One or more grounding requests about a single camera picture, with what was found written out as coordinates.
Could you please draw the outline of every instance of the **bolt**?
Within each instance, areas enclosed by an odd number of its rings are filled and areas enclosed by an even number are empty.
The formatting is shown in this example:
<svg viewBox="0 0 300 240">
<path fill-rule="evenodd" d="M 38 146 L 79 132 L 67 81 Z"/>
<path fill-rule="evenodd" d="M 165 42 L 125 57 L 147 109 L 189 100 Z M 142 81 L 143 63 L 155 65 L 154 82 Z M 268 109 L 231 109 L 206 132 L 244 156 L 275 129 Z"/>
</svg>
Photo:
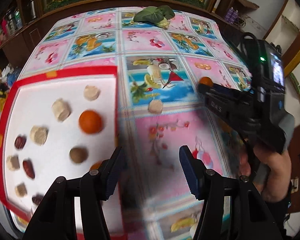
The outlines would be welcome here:
<svg viewBox="0 0 300 240">
<path fill-rule="evenodd" d="M 91 170 L 91 171 L 89 172 L 89 174 L 90 174 L 91 176 L 95 176 L 95 175 L 97 175 L 98 173 L 99 173 L 98 170 Z"/>
<path fill-rule="evenodd" d="M 215 174 L 215 171 L 214 171 L 213 169 L 207 169 L 207 170 L 206 170 L 206 173 L 207 173 L 208 175 L 214 175 L 214 174 Z"/>
<path fill-rule="evenodd" d="M 246 175 L 241 175 L 240 176 L 240 180 L 243 181 L 243 182 L 248 182 L 249 181 L 249 177 L 246 176 Z"/>
<path fill-rule="evenodd" d="M 61 183 L 61 182 L 63 182 L 64 180 L 65 180 L 65 177 L 60 176 L 60 177 L 57 177 L 56 182 L 57 182 L 57 183 Z"/>
</svg>

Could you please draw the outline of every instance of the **patterned tablecloth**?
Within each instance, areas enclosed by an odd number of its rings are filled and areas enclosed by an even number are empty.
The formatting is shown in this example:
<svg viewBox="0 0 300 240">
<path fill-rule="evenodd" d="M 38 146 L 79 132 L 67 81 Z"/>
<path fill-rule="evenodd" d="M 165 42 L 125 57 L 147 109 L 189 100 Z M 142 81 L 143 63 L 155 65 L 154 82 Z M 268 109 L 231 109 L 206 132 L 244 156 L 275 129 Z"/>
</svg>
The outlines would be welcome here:
<svg viewBox="0 0 300 240">
<path fill-rule="evenodd" d="M 190 194 L 179 163 L 188 145 L 208 168 L 232 176 L 237 135 L 203 107 L 201 77 L 248 90 L 250 73 L 210 19 L 175 11 L 168 30 L 135 23 L 140 7 L 110 8 L 58 21 L 35 48 L 19 79 L 64 68 L 118 66 L 119 141 L 128 164 L 121 176 L 129 239 L 191 239 L 202 202 Z M 163 113 L 150 114 L 160 99 Z M 229 201 L 225 201 L 225 216 Z"/>
</svg>

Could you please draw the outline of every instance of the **human hand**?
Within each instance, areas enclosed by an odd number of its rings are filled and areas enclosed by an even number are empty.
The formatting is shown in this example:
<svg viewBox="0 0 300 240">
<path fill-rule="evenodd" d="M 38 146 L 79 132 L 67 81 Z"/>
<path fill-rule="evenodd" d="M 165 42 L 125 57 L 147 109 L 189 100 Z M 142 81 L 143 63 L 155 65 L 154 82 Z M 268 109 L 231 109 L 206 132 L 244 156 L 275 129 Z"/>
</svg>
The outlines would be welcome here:
<svg viewBox="0 0 300 240">
<path fill-rule="evenodd" d="M 288 192 L 291 177 L 291 160 L 287 150 L 282 154 L 271 151 L 262 143 L 257 143 L 253 148 L 256 157 L 270 168 L 270 174 L 265 185 L 255 184 L 264 201 L 278 202 L 285 198 Z M 251 168 L 245 146 L 239 152 L 240 175 L 249 176 Z"/>
</svg>

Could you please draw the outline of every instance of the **black sleeve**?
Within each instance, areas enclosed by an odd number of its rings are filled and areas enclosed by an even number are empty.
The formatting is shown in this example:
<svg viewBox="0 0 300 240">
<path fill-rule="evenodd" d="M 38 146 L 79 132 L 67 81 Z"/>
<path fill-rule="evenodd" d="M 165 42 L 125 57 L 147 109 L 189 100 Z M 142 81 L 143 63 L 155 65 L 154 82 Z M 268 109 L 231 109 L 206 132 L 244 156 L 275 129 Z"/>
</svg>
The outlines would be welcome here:
<svg viewBox="0 0 300 240">
<path fill-rule="evenodd" d="M 277 223 L 277 226 L 280 230 L 283 239 L 285 239 L 286 237 L 286 230 L 283 227 L 283 221 L 287 214 L 289 204 L 291 201 L 291 187 L 292 185 L 290 183 L 287 196 L 283 200 L 276 203 L 266 202 L 266 205 L 268 206 L 272 216 L 274 217 L 274 221 Z"/>
</svg>

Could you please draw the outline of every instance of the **illuminated screen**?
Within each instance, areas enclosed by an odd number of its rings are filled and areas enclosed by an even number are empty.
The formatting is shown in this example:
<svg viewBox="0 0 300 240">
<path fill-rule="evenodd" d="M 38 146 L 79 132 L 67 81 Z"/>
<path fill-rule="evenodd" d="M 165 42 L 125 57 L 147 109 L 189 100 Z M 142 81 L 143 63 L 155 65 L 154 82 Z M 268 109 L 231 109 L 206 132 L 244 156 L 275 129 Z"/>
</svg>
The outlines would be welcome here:
<svg viewBox="0 0 300 240">
<path fill-rule="evenodd" d="M 283 86 L 284 76 L 283 76 L 281 60 L 273 53 L 270 53 L 270 55 L 271 55 L 271 65 L 273 71 L 273 81 Z"/>
</svg>

